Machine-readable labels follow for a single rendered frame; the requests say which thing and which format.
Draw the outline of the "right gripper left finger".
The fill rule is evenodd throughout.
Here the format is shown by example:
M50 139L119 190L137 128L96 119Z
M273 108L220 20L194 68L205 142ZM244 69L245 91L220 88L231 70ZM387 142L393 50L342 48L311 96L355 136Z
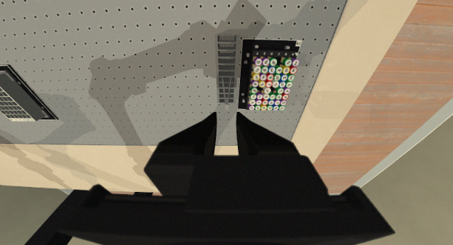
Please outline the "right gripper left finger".
M213 112L201 122L159 142L153 154L192 153L193 155L214 155L216 136L217 112Z

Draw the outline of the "grey bar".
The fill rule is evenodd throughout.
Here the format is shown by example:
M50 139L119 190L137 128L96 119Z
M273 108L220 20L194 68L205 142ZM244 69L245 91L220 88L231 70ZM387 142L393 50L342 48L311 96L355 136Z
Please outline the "grey bar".
M229 109L229 95L228 95L228 99L226 99L223 77L222 77L222 86L223 86L223 92L224 92L225 110L228 110ZM229 94L230 94L230 88L231 88L231 83L229 84Z

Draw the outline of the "black rectangular frame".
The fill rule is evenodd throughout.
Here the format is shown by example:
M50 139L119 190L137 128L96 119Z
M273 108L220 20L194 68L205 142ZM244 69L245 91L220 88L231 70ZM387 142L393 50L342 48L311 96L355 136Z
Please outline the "black rectangular frame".
M0 73L5 73L12 81L16 81L21 88L42 108L42 112L46 115L41 120L58 120L55 114L39 99L33 90L20 78L15 70L9 65L0 65Z

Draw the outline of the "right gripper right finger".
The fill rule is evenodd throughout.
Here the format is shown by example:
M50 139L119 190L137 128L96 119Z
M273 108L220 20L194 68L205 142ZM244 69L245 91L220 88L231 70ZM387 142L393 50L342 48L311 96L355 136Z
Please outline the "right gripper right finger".
M236 112L236 137L239 155L300 155L293 142L250 121L240 112Z

